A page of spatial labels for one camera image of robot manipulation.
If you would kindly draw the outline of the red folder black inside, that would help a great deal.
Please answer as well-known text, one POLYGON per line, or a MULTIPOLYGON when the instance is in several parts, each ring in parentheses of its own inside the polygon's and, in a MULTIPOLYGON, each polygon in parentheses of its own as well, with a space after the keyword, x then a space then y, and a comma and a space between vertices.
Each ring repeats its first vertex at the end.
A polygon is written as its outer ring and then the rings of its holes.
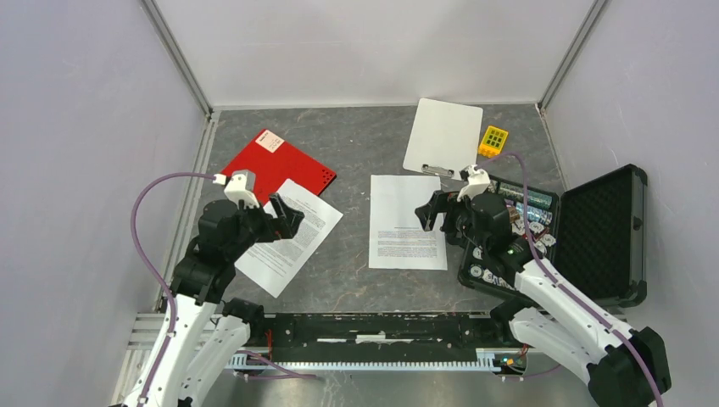
POLYGON ((262 204, 287 179, 318 196, 337 177, 335 171, 268 129, 260 131, 221 173, 231 176, 239 170, 255 174, 253 192, 262 204))

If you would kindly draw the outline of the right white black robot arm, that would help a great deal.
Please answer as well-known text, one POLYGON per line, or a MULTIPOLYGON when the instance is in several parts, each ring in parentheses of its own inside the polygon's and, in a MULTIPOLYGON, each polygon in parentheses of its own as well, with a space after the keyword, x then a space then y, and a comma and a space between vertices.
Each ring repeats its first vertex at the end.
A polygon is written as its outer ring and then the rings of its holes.
POLYGON ((415 215, 425 231, 444 215, 442 232, 479 249, 484 266, 524 295, 496 309, 489 332, 497 344, 518 341, 546 354, 579 378, 598 406, 664 404, 672 379, 662 336, 615 317, 563 277, 530 237, 513 232, 500 196, 436 191, 415 215))

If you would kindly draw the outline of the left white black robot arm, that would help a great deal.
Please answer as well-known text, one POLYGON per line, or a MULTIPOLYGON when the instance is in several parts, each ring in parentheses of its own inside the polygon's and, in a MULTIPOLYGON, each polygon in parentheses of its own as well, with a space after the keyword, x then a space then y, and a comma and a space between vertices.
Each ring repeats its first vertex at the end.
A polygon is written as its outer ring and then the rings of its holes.
POLYGON ((304 213, 270 195, 273 212, 239 200, 207 204, 198 234, 176 265, 168 309, 145 365, 124 406, 199 406, 235 352, 266 334, 263 306, 234 298, 215 330, 199 345, 206 325, 236 275, 235 263, 253 245, 294 238, 304 213))

